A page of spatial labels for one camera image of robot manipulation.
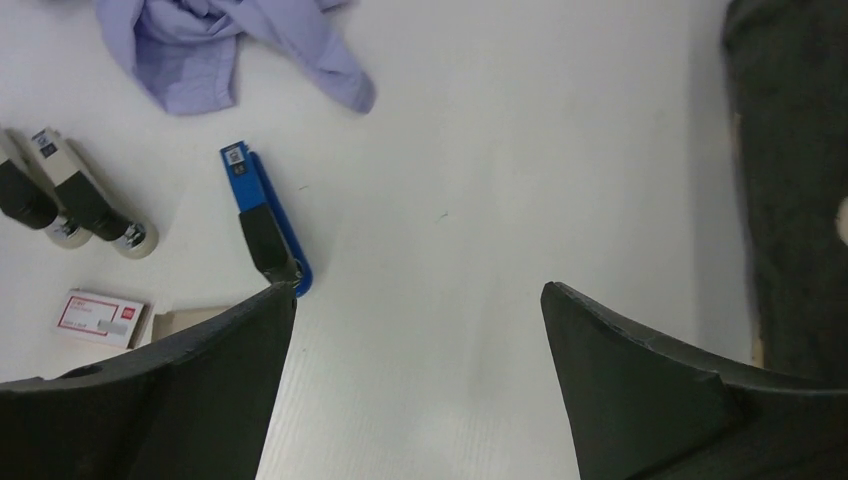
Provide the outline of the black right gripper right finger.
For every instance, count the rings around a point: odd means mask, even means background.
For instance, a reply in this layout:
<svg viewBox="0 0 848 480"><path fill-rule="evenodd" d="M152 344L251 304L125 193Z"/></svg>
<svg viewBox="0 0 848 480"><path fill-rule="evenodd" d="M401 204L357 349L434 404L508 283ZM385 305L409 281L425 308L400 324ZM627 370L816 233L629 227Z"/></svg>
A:
<svg viewBox="0 0 848 480"><path fill-rule="evenodd" d="M843 479L847 391L736 362L560 283L541 309L584 479Z"/></svg>

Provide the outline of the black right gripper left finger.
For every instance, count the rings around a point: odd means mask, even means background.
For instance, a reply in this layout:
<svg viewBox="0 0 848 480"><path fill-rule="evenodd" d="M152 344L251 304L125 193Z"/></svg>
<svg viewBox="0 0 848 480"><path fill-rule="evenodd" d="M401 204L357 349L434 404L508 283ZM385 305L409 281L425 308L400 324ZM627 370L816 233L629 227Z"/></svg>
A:
<svg viewBox="0 0 848 480"><path fill-rule="evenodd" d="M1 386L5 479L252 479L294 327L275 284L54 379Z"/></svg>

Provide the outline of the red white staple box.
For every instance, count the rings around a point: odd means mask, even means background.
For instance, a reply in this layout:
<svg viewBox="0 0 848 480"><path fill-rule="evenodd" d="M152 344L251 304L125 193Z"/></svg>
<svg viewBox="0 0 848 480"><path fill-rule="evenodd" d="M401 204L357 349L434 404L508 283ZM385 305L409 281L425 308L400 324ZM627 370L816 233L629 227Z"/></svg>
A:
<svg viewBox="0 0 848 480"><path fill-rule="evenodd" d="M77 340L132 350L139 341L148 313L146 303L71 289L51 328Z"/></svg>

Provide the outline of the blue stapler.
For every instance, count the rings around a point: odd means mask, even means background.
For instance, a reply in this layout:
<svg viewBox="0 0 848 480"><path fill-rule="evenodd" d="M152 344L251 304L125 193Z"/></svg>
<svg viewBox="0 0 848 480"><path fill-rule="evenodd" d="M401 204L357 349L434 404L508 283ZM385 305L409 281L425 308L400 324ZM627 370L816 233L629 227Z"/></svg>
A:
<svg viewBox="0 0 848 480"><path fill-rule="evenodd" d="M287 284L303 297L313 272L261 157L243 141L220 149L219 156L254 267L269 283Z"/></svg>

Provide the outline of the beige black stapler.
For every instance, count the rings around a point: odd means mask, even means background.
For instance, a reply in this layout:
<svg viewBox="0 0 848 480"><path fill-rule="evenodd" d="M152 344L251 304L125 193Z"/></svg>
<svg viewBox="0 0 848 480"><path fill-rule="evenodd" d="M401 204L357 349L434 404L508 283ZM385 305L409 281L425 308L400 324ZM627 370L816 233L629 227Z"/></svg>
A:
<svg viewBox="0 0 848 480"><path fill-rule="evenodd" d="M31 230L41 231L61 248L80 248L92 238L92 233L68 215L47 182L12 130L2 127L2 213Z"/></svg>
<svg viewBox="0 0 848 480"><path fill-rule="evenodd" d="M28 146L58 200L83 228L128 259L140 260L155 250L155 226L120 202L76 142L46 127L30 137Z"/></svg>

